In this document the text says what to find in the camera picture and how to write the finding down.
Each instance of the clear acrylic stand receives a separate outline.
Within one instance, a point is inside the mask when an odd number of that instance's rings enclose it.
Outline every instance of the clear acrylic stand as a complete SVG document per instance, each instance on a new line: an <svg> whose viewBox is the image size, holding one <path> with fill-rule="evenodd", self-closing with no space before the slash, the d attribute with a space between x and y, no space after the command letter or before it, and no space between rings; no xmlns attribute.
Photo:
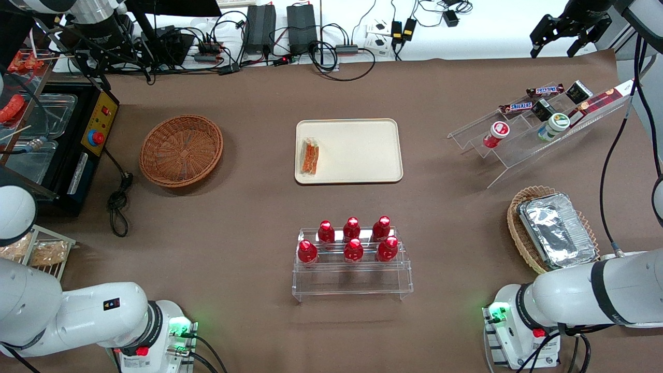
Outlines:
<svg viewBox="0 0 663 373"><path fill-rule="evenodd" d="M550 82L546 84L545 87L556 85L556 83ZM577 107L577 104L566 94L545 97L545 99L553 108L555 108L555 111L559 113L569 114ZM504 171L491 182L488 186L488 188L490 188L497 183L497 181L507 179L509 176L513 176L523 171L549 152L569 143L570 141L567 139L570 137L580 139L587 134L587 131L582 131L582 129L585 129L595 121L621 108L624 106L627 99L628 96L622 97L619 100L603 106L596 112L588 114L573 128L557 135L555 140L551 142L545 142L539 139L537 132L544 124L530 110L521 113L520 115L504 115L499 110L495 110L494 112L451 132L447 138L453 138L463 150L473 147L482 158L486 158L490 154L494 154L497 157L499 160L498 163L504 167ZM509 104L536 100L538 99L523 96ZM491 125L496 121L508 123L510 132L509 136L500 141L497 147L490 149L484 146L483 138L489 133Z"/></svg>
<svg viewBox="0 0 663 373"><path fill-rule="evenodd" d="M318 263L302 263L295 245L292 295L299 302L307 295L398 294L402 300L414 291L412 267L395 227L398 254L392 261L375 261L378 244L370 242L372 227L362 227L359 239L364 247L361 262L346 263L343 255L343 228L334 228L335 243L318 241L317 228L302 228L297 242L309 240L318 248Z"/></svg>

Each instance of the brown table surface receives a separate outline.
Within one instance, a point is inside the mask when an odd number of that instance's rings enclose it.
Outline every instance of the brown table surface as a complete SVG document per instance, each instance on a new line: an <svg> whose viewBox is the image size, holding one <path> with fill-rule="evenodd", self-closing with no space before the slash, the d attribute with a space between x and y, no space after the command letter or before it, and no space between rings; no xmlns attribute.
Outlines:
<svg viewBox="0 0 663 373"><path fill-rule="evenodd" d="M341 65L351 76L365 64ZM150 299L169 299L200 322L200 335L231 373L487 372L480 307L509 283L533 281L505 211L530 185L568 193L610 252L599 216L599 177L624 110L596 123L576 146L486 190L493 180L474 151L449 132L551 80L581 79L595 92L618 82L609 51L538 60L384 62L351 83L324 80L311 66L247 68L230 76L112 76L121 102L108 149L135 175L125 209L126 238L108 225L105 200L119 175L103 157L80 217L42 224L81 243L62 279L75 289L135 281ZM216 170L195 188L168 191L141 174L145 135L162 120L193 113L216 122L224 139ZM294 135L303 119L389 117L399 126L404 176L387 185L301 186L294 180ZM610 164L607 220L624 251L660 247L650 205L656 180L651 145L637 117ZM398 297L291 295L300 227L323 219L363 225L392 218L412 260L414 293ZM653 372L658 331L614 327L590 335L590 372ZM566 371L572 341L563 342ZM212 358L201 347L200 352ZM104 350L86 346L30 361L44 373L115 369ZM26 372L0 358L3 372ZM196 366L198 372L204 367Z"/></svg>

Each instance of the power adapter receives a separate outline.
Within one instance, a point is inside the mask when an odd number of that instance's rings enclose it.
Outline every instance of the power adapter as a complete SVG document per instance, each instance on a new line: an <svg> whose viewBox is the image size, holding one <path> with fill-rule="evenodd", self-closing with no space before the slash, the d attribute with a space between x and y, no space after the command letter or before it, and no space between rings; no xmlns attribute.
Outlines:
<svg viewBox="0 0 663 373"><path fill-rule="evenodd" d="M458 26L458 16L455 14L455 11L446 11L442 13L442 18L448 27Z"/></svg>

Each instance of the snickers bar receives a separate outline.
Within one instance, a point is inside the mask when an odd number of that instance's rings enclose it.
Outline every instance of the snickers bar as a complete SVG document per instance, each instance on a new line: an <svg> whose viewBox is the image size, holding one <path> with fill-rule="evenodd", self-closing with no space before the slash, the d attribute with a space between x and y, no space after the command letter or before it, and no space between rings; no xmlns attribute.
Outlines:
<svg viewBox="0 0 663 373"><path fill-rule="evenodd" d="M525 92L527 92L527 96L530 96L531 98L555 96L564 93L564 86L558 84L557 86L554 87L530 88Z"/></svg>
<svg viewBox="0 0 663 373"><path fill-rule="evenodd" d="M534 106L533 102L521 102L519 104L500 105L499 106L499 111L502 114L509 114L509 113L515 113L515 112L524 112L526 110L531 110L533 106Z"/></svg>

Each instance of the red bottle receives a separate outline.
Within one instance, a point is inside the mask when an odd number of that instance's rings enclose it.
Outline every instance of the red bottle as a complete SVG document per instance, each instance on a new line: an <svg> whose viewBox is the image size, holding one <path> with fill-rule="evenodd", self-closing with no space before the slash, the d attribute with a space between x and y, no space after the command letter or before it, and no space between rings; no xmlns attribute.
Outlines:
<svg viewBox="0 0 663 373"><path fill-rule="evenodd" d="M297 257L303 263L317 263L318 248L309 240L301 240L299 242L299 248L297 249Z"/></svg>
<svg viewBox="0 0 663 373"><path fill-rule="evenodd" d="M350 242L353 238L359 238L361 228L356 217L352 216L343 226L343 242Z"/></svg>
<svg viewBox="0 0 663 373"><path fill-rule="evenodd" d="M398 254L398 238L395 236L389 236L377 247L375 260L391 261L396 257L396 254Z"/></svg>
<svg viewBox="0 0 663 373"><path fill-rule="evenodd" d="M364 247L361 245L359 238L353 238L345 245L343 255L347 263L361 261L361 257L364 256Z"/></svg>
<svg viewBox="0 0 663 373"><path fill-rule="evenodd" d="M320 228L318 229L318 241L325 242L326 244L333 244L333 228L329 220L322 220Z"/></svg>
<svg viewBox="0 0 663 373"><path fill-rule="evenodd" d="M382 242L387 236L389 236L389 230L391 229L391 220L388 216L380 217L380 220L373 225L373 235L371 236L371 242Z"/></svg>

